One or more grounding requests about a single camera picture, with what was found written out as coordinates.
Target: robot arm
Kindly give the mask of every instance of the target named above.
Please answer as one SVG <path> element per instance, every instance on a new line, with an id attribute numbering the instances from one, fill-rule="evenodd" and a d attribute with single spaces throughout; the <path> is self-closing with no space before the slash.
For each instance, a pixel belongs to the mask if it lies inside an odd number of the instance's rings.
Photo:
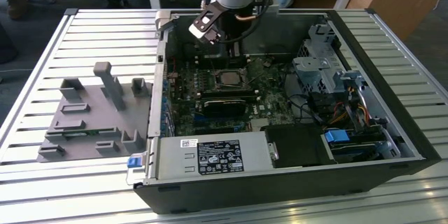
<path id="1" fill-rule="evenodd" d="M 291 0 L 278 1 L 284 7 Z M 195 19 L 190 31 L 198 39 L 212 44 L 240 43 L 258 28 L 271 4 L 272 0 L 215 0 Z"/>

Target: person's shoe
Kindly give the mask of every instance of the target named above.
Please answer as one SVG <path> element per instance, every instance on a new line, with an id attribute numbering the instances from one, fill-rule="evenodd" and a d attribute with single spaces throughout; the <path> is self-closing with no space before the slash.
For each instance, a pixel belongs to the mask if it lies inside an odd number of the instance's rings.
<path id="1" fill-rule="evenodd" d="M 28 9 L 27 0 L 8 0 L 8 16 L 11 19 L 19 19 Z"/>

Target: blue latch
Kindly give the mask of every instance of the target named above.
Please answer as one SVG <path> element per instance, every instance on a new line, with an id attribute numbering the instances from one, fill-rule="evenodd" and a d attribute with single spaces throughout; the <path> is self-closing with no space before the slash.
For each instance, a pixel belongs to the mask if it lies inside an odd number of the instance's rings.
<path id="1" fill-rule="evenodd" d="M 142 157 L 130 157 L 128 168 L 138 168 L 143 166 Z"/>
<path id="2" fill-rule="evenodd" d="M 326 133 L 327 142 L 344 142 L 350 141 L 348 134 L 344 130 L 331 130 Z"/>

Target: green circuit board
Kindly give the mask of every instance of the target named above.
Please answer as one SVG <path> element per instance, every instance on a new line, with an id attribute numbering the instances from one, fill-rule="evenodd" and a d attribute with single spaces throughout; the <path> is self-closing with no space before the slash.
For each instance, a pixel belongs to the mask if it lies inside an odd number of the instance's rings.
<path id="1" fill-rule="evenodd" d="M 250 132 L 252 119 L 267 119 L 270 125 L 295 122 L 295 115 L 287 102 L 283 88 L 284 69 L 282 65 L 271 65 L 267 58 L 251 57 L 251 62 L 243 69 L 232 70 L 242 73 L 243 82 L 232 85 L 216 84 L 218 76 L 226 76 L 230 83 L 230 70 L 200 70 L 195 64 L 187 64 L 179 70 L 172 88 L 171 100 L 175 119 L 176 136 Z M 244 115 L 235 118 L 207 118 L 202 113 L 204 99 L 198 92 L 220 90 L 256 90 L 258 99 L 247 103 Z"/>

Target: motherboard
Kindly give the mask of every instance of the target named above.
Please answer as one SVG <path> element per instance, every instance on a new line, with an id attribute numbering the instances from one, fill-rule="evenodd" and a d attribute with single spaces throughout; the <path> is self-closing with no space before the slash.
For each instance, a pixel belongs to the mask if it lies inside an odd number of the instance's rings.
<path id="1" fill-rule="evenodd" d="M 260 131 L 267 125 L 292 124 L 295 115 L 284 92 L 290 65 L 270 55 L 248 56 L 242 68 L 218 69 L 186 62 L 168 74 L 175 135 Z"/>

